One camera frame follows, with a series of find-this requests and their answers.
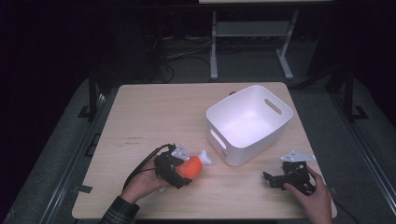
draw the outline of metal stand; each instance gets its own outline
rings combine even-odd
[[[78,114],[79,118],[89,118],[88,121],[91,122],[96,115],[97,112],[97,104],[96,104],[96,83],[94,80],[94,74],[91,73],[88,78],[88,85],[90,88],[90,105],[83,106],[81,111]]]
[[[361,106],[356,105],[355,108],[358,111],[358,114],[353,114],[352,106],[353,106],[353,80],[354,74],[351,71],[351,68],[348,68],[346,73],[346,85],[345,85],[345,96],[344,96],[344,112],[346,114],[349,122],[354,122],[355,119],[368,119],[368,116],[361,108]]]
[[[216,58],[217,36],[285,36],[281,49],[276,50],[277,58],[282,66],[286,79],[293,79],[288,61],[285,58],[289,46],[298,10],[294,10],[290,21],[217,21],[216,11],[212,21],[212,50],[210,52],[210,78],[219,77]]]

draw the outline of hand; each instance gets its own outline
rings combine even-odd
[[[317,174],[309,166],[306,166],[316,182],[315,192],[309,196],[302,194],[293,185],[286,183],[285,189],[290,191],[297,201],[303,206],[306,216],[314,224],[332,223],[332,195],[323,183],[321,175]]]
[[[123,200],[128,203],[136,203],[137,200],[150,195],[150,193],[155,190],[169,186],[168,182],[155,175],[154,170],[148,170],[155,167],[154,159],[156,157],[157,156],[151,158],[151,160],[142,167],[141,171],[143,172],[138,173],[131,179],[125,190],[120,195]]]

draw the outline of orange object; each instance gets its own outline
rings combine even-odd
[[[193,180],[201,172],[203,166],[204,165],[199,157],[193,156],[190,157],[189,160],[184,161],[183,164],[179,165],[176,168],[176,172],[181,175],[181,177]]]

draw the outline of plaid sleeve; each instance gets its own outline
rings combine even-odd
[[[130,224],[134,221],[137,211],[139,211],[137,204],[131,204],[123,200],[120,196],[117,197],[113,204],[107,209],[103,215],[100,224]]]

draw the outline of orange toy fish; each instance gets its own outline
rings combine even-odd
[[[212,164],[212,160],[209,159],[205,150],[198,156],[192,156],[187,161],[184,161],[176,168],[176,172],[190,180],[193,180],[199,173],[201,173],[204,165]]]

